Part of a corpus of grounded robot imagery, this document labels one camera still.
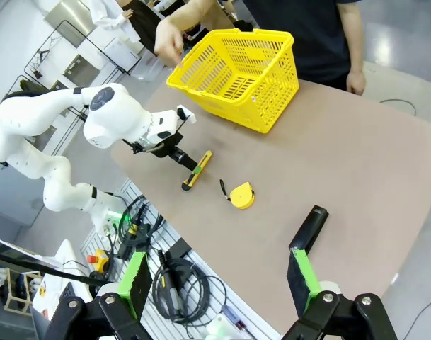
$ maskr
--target yellow plastic basket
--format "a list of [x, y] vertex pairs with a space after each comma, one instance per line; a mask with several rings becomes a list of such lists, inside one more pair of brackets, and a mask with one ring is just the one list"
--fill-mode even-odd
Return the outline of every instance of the yellow plastic basket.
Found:
[[290, 33], [208, 33], [167, 84], [206, 111], [267, 133], [299, 89]]

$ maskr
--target dark blue shirt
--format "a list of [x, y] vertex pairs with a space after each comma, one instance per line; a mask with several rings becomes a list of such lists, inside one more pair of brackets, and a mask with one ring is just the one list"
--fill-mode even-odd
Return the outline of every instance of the dark blue shirt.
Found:
[[359, 0], [243, 0], [258, 25], [290, 32], [300, 79], [334, 80], [350, 71], [350, 55], [337, 4]]

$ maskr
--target white coat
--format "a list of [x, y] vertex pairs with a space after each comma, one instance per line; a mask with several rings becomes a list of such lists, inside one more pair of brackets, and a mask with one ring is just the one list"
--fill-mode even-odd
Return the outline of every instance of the white coat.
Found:
[[121, 29], [133, 43], [139, 41], [139, 35], [129, 19], [122, 15], [122, 8], [116, 0], [90, 0], [89, 11], [94, 25], [106, 30]]

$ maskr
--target white machine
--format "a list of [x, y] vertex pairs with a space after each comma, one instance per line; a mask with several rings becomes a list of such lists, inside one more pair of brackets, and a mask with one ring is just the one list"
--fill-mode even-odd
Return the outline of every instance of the white machine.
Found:
[[[125, 209], [123, 201], [87, 183], [73, 186], [67, 158], [43, 154], [25, 139], [46, 131], [66, 108], [82, 105], [89, 106], [84, 135], [102, 149], [125, 140], [143, 152], [153, 151], [176, 134], [178, 114], [174, 110], [144, 110], [120, 84], [65, 89], [36, 97], [17, 96], [0, 104], [0, 162], [9, 163], [30, 179], [43, 177], [45, 207], [52, 211], [78, 208], [88, 212], [97, 233], [103, 236], [120, 219]], [[196, 121], [193, 113], [180, 108], [184, 121]]]

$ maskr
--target yellow tape measure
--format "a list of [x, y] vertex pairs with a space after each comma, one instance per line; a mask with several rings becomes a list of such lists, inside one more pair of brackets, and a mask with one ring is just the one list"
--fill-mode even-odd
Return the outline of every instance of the yellow tape measure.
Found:
[[233, 191], [231, 191], [229, 194], [229, 197], [226, 193], [226, 189], [224, 188], [224, 182], [222, 179], [220, 179], [220, 186], [222, 187], [224, 197], [238, 209], [246, 209], [250, 207], [255, 201], [255, 192], [250, 182], [245, 182], [241, 186], [233, 189]]

